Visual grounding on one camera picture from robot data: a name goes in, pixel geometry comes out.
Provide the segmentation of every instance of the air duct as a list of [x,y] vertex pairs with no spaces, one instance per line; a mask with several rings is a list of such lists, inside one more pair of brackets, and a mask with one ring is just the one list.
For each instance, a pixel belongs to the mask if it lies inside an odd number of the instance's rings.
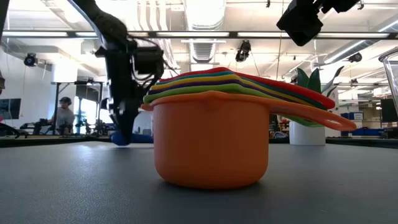
[[[216,31],[223,25],[225,0],[185,0],[185,17],[188,30]],[[191,43],[192,59],[198,63],[208,63],[216,50],[214,43]]]
[[[371,32],[397,32],[398,14],[376,26]],[[349,56],[379,42],[380,40],[354,40],[328,54],[323,59],[325,64],[331,64],[348,58]]]

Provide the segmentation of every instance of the orange measuring cup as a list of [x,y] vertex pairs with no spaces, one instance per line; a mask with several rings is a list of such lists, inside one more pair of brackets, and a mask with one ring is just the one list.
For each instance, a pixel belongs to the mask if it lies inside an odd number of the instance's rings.
[[257,182],[268,166],[269,114],[299,116],[337,130],[351,121],[310,106],[206,91],[159,98],[154,111],[155,167],[167,182],[233,189]]

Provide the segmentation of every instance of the potted plant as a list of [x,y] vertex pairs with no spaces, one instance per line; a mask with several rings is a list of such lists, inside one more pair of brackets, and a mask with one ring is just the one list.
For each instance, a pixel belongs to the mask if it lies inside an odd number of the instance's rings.
[[[318,93],[327,91],[333,84],[334,79],[340,74],[344,67],[340,67],[335,76],[330,80],[322,89],[320,81],[319,69],[315,69],[312,74],[308,77],[307,74],[300,68],[297,69],[297,85],[308,88]],[[329,97],[330,93],[336,87],[332,88],[326,94]],[[289,138],[290,144],[302,145],[302,146],[322,146],[325,145],[325,127],[319,124],[311,124],[304,126],[291,121],[289,124]]]

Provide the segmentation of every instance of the white plant pot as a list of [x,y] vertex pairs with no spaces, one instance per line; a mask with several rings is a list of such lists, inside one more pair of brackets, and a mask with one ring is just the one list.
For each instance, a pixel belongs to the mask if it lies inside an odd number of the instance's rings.
[[324,146],[325,127],[309,128],[291,121],[289,124],[290,144],[296,146]]

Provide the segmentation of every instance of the gray table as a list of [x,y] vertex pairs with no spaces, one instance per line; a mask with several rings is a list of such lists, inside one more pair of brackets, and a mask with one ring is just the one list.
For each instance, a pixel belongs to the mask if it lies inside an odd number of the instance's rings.
[[398,150],[270,145],[240,190],[166,184],[153,149],[102,142],[0,149],[0,223],[398,223]]

